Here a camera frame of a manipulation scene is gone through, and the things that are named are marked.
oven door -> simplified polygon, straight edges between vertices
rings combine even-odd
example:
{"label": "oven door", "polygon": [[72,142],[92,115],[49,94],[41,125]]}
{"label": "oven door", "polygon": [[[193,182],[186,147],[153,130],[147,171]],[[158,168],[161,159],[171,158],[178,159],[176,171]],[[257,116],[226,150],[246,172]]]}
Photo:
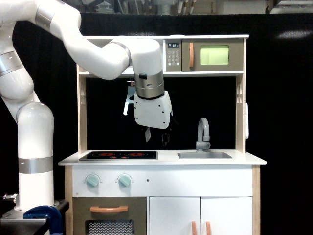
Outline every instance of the oven door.
{"label": "oven door", "polygon": [[74,235],[146,235],[145,197],[73,198]]}
{"label": "oven door", "polygon": [[182,40],[182,71],[243,71],[243,39]]}

oven handle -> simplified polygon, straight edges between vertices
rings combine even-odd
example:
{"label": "oven handle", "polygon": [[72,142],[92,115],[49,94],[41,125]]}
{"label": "oven handle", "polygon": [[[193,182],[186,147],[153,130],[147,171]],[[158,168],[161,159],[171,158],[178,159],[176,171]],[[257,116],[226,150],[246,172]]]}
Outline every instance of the oven handle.
{"label": "oven handle", "polygon": [[128,206],[120,207],[90,207],[90,212],[95,213],[117,213],[117,212],[126,212],[128,211]]}
{"label": "oven handle", "polygon": [[189,51],[190,51],[190,60],[189,67],[192,68],[194,66],[194,43],[189,43]]}

white countertop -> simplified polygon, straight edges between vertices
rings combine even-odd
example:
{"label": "white countertop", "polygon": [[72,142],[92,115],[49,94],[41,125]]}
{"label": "white countertop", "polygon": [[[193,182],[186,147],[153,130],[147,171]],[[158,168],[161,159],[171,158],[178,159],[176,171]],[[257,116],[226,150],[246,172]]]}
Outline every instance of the white countertop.
{"label": "white countertop", "polygon": [[234,149],[212,149],[210,152],[224,152],[232,157],[232,159],[180,159],[178,153],[195,152],[192,150],[156,150],[157,160],[91,160],[80,161],[79,159],[93,150],[87,150],[86,152],[73,155],[65,158],[59,162],[59,165],[63,166],[85,166],[85,165],[266,165],[267,162],[250,154],[241,153]]}

play kitchen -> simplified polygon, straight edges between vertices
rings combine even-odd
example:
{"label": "play kitchen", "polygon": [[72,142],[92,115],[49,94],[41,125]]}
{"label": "play kitchen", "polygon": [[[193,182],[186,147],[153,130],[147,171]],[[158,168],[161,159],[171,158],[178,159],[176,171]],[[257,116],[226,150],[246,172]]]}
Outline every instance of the play kitchen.
{"label": "play kitchen", "polygon": [[[103,47],[114,37],[86,38]],[[78,66],[79,151],[59,162],[70,202],[67,234],[259,235],[266,162],[245,151],[248,36],[138,38],[159,42],[164,77],[235,77],[235,148],[210,149],[213,127],[203,117],[190,140],[194,149],[88,150],[86,78],[94,76]],[[133,74],[130,67],[122,77]]]}

green microwave window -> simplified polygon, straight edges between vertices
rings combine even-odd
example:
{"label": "green microwave window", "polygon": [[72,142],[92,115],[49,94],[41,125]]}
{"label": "green microwave window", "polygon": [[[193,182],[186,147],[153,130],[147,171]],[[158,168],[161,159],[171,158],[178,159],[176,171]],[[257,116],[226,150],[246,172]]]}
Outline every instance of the green microwave window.
{"label": "green microwave window", "polygon": [[229,46],[201,46],[200,64],[201,65],[228,65]]}

